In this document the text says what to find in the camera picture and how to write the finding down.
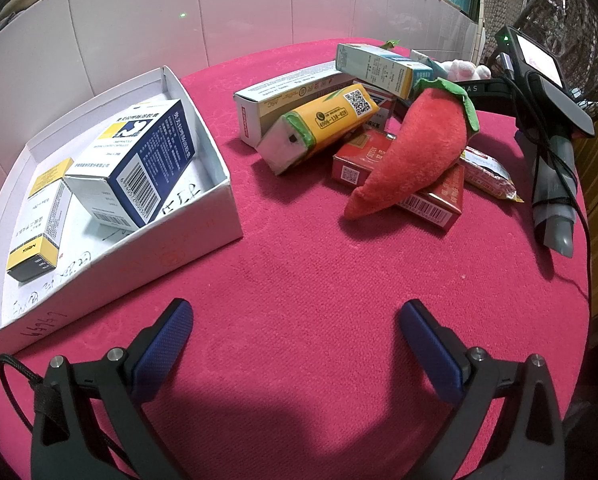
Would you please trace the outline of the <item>white plush toy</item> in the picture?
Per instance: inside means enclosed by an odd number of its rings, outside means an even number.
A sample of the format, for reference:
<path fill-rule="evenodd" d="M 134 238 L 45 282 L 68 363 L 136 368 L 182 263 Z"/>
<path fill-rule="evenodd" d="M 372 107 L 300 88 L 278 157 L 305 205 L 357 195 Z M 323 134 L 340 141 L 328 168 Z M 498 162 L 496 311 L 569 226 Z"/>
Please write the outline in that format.
<path fill-rule="evenodd" d="M 444 61 L 440 65 L 447 73 L 447 79 L 453 82 L 483 80 L 492 77 L 488 66 L 476 65 L 466 60 Z"/>

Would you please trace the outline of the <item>red plush chili pepper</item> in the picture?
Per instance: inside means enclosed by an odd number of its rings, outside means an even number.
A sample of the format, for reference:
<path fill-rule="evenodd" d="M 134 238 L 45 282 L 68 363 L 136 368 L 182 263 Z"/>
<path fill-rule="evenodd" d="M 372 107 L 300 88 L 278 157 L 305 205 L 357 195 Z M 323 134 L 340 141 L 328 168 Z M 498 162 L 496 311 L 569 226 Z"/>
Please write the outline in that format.
<path fill-rule="evenodd" d="M 397 141 L 406 162 L 433 182 L 458 161 L 468 140 L 479 132 L 479 119 L 467 90 L 448 79 L 421 79 L 413 97 Z"/>

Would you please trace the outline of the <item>long white beige box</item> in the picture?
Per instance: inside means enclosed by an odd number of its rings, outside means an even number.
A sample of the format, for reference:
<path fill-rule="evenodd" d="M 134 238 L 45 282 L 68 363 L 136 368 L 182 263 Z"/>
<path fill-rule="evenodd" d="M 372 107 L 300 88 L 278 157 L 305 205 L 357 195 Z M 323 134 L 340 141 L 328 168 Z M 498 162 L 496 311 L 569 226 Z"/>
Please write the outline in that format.
<path fill-rule="evenodd" d="M 236 91 L 236 104 L 241 140 L 255 148 L 273 124 L 294 108 L 320 96 L 352 84 L 353 77 L 339 72 L 334 61 L 252 84 Z"/>

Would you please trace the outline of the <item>orange yellow qr box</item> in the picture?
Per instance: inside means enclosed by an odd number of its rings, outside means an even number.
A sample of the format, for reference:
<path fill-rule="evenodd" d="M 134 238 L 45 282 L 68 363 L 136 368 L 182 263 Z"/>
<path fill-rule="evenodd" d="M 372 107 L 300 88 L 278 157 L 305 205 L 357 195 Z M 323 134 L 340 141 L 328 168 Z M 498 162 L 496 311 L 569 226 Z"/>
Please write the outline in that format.
<path fill-rule="evenodd" d="M 363 126 L 378 110 L 361 84 L 350 84 L 282 114 L 257 152 L 278 176 Z"/>

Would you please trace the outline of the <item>yellow white barcode box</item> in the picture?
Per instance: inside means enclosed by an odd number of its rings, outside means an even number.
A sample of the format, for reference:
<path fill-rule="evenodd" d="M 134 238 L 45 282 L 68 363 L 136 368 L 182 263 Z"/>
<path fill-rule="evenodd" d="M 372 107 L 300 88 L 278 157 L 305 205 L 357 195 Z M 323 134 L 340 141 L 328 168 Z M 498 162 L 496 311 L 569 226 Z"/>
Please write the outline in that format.
<path fill-rule="evenodd" d="M 39 174 L 22 202 L 6 262 L 6 273 L 19 283 L 34 280 L 57 266 L 72 200 L 64 177 L 73 163 L 68 157 Z"/>

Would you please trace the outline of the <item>white cardboard tray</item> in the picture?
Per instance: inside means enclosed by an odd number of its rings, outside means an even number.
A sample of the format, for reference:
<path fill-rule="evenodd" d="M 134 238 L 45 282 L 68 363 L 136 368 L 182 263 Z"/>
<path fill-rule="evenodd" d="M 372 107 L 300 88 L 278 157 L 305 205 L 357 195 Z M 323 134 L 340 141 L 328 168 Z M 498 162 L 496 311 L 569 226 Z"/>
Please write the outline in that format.
<path fill-rule="evenodd" d="M 195 154 L 164 199 L 142 171 L 132 186 L 156 217 L 130 230 L 115 211 L 69 202 L 55 269 L 19 283 L 6 273 L 20 208 L 37 176 L 75 156 L 113 114 L 136 103 L 182 103 Z M 231 176 L 200 112 L 167 66 L 111 88 L 29 141 L 0 191 L 0 353 L 15 353 L 127 292 L 241 237 Z"/>

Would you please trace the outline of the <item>red cigarette box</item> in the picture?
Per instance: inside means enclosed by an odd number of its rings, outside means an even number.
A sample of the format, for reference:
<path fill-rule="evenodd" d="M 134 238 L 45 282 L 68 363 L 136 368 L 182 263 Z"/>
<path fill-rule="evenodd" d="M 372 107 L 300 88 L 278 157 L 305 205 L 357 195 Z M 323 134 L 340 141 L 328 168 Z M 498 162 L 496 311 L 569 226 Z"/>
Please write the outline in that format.
<path fill-rule="evenodd" d="M 333 157 L 331 176 L 353 186 L 343 217 L 357 220 L 398 206 L 448 231 L 462 215 L 464 168 L 453 162 L 433 182 L 405 160 L 392 134 L 365 130 Z"/>

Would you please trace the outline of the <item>navy white medicine box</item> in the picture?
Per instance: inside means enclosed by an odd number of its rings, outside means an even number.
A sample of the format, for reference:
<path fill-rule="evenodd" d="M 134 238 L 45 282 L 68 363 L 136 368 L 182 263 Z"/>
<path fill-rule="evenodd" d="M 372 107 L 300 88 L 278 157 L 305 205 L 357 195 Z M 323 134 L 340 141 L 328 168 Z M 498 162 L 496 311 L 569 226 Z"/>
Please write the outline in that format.
<path fill-rule="evenodd" d="M 95 220 L 136 231 L 157 217 L 194 155 L 180 100 L 136 104 L 72 157 L 64 181 Z"/>

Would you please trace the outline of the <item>yellow white snack bar wrapper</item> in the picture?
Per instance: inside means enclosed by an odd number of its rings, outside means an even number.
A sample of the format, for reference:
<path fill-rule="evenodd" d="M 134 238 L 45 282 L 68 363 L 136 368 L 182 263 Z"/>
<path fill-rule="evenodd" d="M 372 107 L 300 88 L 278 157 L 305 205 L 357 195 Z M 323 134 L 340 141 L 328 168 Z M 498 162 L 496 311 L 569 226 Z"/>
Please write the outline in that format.
<path fill-rule="evenodd" d="M 468 183 L 498 200 L 523 203 L 512 177 L 494 157 L 466 146 L 459 157 L 459 163 L 464 167 Z"/>

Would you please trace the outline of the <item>red velvet tablecloth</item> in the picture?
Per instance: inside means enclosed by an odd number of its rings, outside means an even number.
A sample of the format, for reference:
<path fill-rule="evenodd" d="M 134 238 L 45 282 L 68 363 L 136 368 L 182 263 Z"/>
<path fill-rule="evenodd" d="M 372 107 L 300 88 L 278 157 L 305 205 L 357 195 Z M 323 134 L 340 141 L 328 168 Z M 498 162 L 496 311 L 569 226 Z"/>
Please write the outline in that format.
<path fill-rule="evenodd" d="M 241 142 L 233 94 L 328 61 L 336 41 L 292 44 L 183 78 L 231 174 L 244 235 L 45 337 L 20 354 L 43 373 L 128 344 L 177 297 L 195 322 L 146 415 L 194 479 L 398 479 L 448 407 L 400 334 L 421 300 L 465 344 L 541 354 L 568 408 L 588 329 L 586 249 L 538 246 L 527 204 L 464 195 L 448 232 L 399 208 L 343 219 L 349 191 L 317 154 L 282 176 Z"/>

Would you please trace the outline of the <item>blue white nasal drop box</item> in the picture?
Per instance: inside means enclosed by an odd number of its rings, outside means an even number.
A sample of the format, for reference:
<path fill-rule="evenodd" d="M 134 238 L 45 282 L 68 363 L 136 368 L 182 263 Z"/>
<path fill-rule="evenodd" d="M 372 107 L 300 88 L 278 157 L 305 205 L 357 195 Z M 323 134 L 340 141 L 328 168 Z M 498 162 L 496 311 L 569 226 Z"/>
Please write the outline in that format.
<path fill-rule="evenodd" d="M 421 79 L 433 79 L 430 66 L 370 44 L 337 44 L 336 68 L 400 99 Z"/>

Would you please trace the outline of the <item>green snack packet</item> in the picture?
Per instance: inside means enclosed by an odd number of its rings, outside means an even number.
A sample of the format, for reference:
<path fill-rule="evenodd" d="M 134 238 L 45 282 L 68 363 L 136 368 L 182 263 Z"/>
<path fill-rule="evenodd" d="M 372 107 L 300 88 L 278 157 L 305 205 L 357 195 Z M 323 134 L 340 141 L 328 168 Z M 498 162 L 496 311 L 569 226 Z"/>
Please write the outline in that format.
<path fill-rule="evenodd" d="M 398 40 L 388 40 L 384 42 L 380 48 L 384 50 L 393 50 L 399 44 Z"/>

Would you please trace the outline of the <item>teal white tissue pack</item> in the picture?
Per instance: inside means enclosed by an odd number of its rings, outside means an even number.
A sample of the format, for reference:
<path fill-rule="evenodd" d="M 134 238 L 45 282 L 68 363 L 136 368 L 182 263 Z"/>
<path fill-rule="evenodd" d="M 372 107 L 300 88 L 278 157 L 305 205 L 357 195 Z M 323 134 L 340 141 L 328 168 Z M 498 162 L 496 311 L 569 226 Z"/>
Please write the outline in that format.
<path fill-rule="evenodd" d="M 428 55 L 418 52 L 414 49 L 410 50 L 410 58 L 418 63 L 426 65 L 433 73 L 433 78 L 448 78 L 448 71 L 437 61 L 429 58 Z"/>

